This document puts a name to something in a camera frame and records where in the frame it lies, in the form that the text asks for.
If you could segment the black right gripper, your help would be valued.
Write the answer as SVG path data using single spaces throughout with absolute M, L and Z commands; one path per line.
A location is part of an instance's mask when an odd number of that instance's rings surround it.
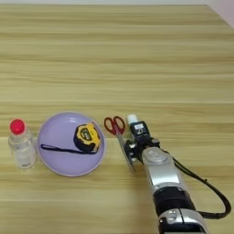
M 144 136 L 134 139 L 133 142 L 127 140 L 124 145 L 124 151 L 130 162 L 135 159 L 142 161 L 142 153 L 146 148 L 160 147 L 160 141 L 151 136 Z

